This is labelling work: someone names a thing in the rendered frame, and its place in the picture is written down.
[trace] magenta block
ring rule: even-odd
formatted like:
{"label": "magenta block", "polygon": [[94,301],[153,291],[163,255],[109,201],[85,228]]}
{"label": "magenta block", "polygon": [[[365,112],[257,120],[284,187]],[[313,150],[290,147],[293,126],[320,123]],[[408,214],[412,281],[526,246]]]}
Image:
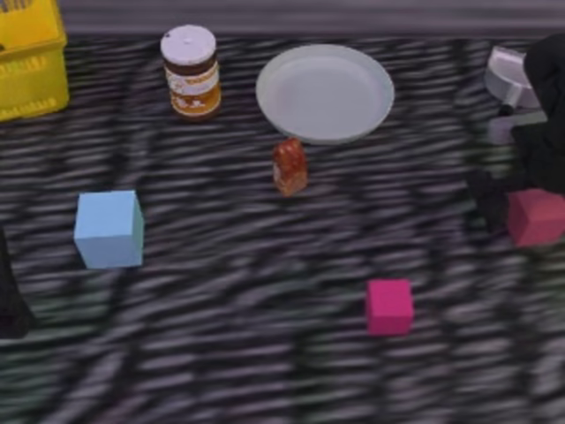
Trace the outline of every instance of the magenta block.
{"label": "magenta block", "polygon": [[516,246],[554,243],[565,231],[565,198],[531,189],[508,195],[508,232]]}
{"label": "magenta block", "polygon": [[410,281],[369,281],[365,309],[367,326],[372,335],[401,336],[407,334],[414,320]]}

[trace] peanut butter jar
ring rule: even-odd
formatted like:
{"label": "peanut butter jar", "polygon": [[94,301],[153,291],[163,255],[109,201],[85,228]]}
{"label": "peanut butter jar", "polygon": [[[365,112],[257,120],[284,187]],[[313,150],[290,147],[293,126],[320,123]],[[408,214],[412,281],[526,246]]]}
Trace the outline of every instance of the peanut butter jar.
{"label": "peanut butter jar", "polygon": [[202,26],[178,26],[161,40],[173,109],[189,121],[213,117],[222,93],[214,35]]}

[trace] white jar lid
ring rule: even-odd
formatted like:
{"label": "white jar lid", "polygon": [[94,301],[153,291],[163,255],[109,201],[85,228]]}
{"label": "white jar lid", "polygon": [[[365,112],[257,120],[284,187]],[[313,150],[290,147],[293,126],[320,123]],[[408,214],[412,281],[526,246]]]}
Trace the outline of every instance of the white jar lid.
{"label": "white jar lid", "polygon": [[172,64],[188,66],[207,61],[215,52],[215,37],[203,26],[177,26],[161,39],[161,53]]}

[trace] gray wall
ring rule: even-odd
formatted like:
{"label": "gray wall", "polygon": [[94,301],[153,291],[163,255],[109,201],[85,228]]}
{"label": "gray wall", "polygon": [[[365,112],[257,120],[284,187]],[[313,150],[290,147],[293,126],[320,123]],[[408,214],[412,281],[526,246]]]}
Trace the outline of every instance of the gray wall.
{"label": "gray wall", "polygon": [[565,30],[565,0],[59,0],[70,34],[541,36]]}

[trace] white plate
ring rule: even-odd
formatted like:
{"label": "white plate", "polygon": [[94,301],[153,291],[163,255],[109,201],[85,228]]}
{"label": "white plate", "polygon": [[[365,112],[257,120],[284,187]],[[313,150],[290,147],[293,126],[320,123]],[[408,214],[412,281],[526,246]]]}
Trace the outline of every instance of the white plate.
{"label": "white plate", "polygon": [[332,44],[288,50],[257,80],[257,101],[281,133],[311,144],[342,144],[377,128],[395,100],[392,79],[368,55]]}

